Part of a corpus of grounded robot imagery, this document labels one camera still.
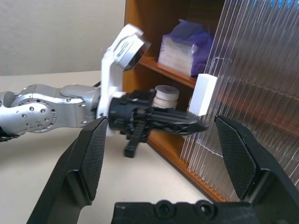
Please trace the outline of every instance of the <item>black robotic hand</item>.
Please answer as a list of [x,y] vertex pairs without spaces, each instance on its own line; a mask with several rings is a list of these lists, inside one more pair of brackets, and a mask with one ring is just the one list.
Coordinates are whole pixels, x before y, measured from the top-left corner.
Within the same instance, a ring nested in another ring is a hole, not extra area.
[[[186,112],[151,107],[154,92],[135,91],[110,106],[109,125],[130,139],[125,155],[153,129],[192,134],[207,129]],[[196,204],[168,201],[116,203],[113,224],[295,224],[299,192],[275,158],[238,122],[215,119],[223,159],[241,202]],[[107,119],[86,125],[55,166],[28,224],[75,224],[81,209],[95,199],[105,147]]]

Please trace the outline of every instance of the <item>wooden cabinet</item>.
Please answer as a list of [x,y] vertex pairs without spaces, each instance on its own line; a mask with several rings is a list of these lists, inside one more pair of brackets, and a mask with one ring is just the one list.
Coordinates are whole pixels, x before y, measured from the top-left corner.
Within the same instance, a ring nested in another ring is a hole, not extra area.
[[[178,25],[179,19],[201,23],[206,30],[215,33],[223,5],[224,0],[127,0],[125,24],[131,23],[139,27],[151,46],[136,67],[125,72],[124,91],[149,90],[159,84],[171,85],[180,91],[177,109],[185,111],[196,79],[157,63],[162,36],[170,33]],[[181,136],[152,132],[149,143],[211,199],[223,201],[218,194],[189,172],[184,162],[180,161],[184,144]]]

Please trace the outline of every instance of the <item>wooden shelf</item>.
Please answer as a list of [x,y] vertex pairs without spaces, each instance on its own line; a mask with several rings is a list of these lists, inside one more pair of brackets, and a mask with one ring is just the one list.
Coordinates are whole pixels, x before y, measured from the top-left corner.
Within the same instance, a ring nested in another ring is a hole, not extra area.
[[232,95],[218,94],[217,99],[225,105],[233,106],[237,111],[249,114],[256,120],[265,121],[265,123],[272,127],[279,128],[290,135],[299,136],[299,128],[296,125],[296,121],[288,120],[288,123],[284,122],[284,116],[277,114],[276,112],[272,112],[271,108],[266,110],[265,107],[261,107],[260,105],[252,107],[250,106],[250,101],[239,99],[239,95],[234,97]]
[[139,61],[139,64],[147,68],[150,68],[156,72],[159,72],[160,74],[165,75],[193,89],[195,87],[195,78],[190,77],[182,72],[176,71],[175,69],[171,69],[165,65],[159,64],[156,59],[142,57]]
[[185,176],[195,183],[212,200],[223,202],[224,199],[215,191],[209,188],[202,180],[190,172],[187,166],[180,161],[180,153],[183,148],[184,139],[179,135],[173,135],[163,132],[152,131],[148,143],[152,145],[159,153],[169,160],[172,165],[177,167]]

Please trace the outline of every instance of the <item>bolt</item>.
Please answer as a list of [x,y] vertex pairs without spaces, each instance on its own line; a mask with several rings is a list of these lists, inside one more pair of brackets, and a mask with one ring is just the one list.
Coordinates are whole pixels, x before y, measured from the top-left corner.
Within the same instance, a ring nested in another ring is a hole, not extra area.
[[204,219],[212,219],[216,213],[215,206],[208,201],[198,201],[194,205],[195,212],[198,216],[204,218]]
[[160,219],[170,219],[175,214],[175,207],[169,201],[159,201],[154,207],[155,214]]

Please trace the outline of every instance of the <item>clear plastic panel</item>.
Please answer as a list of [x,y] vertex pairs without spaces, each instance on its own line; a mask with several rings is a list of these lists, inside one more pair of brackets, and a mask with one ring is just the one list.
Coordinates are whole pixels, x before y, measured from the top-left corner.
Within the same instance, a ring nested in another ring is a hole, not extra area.
[[189,136],[181,160],[225,199],[236,201],[214,124],[237,120],[299,189],[299,2],[226,0],[206,71],[217,76],[204,133]]

